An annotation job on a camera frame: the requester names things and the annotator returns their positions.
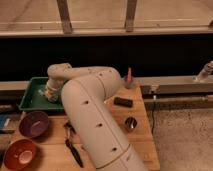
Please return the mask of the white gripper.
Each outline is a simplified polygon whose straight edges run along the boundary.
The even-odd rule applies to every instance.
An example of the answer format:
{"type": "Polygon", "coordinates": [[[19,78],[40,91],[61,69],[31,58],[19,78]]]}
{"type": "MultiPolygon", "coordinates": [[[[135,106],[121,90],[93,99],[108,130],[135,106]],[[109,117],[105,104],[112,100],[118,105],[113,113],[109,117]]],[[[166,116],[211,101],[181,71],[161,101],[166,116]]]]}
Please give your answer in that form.
{"type": "Polygon", "coordinates": [[[59,91],[63,86],[63,81],[49,79],[43,89],[39,89],[38,93],[45,97],[49,102],[56,102],[59,99],[59,91]]]}

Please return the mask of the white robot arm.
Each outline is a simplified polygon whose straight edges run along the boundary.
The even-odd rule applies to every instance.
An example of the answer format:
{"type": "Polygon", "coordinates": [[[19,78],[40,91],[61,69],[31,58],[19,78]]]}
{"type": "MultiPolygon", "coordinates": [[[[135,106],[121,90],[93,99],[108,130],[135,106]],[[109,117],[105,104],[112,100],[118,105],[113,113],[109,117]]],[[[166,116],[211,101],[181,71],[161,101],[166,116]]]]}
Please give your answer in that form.
{"type": "Polygon", "coordinates": [[[61,94],[64,111],[96,171],[148,171],[105,105],[123,85],[116,69],[61,63],[49,66],[47,74],[43,95],[53,102],[61,94]]]}

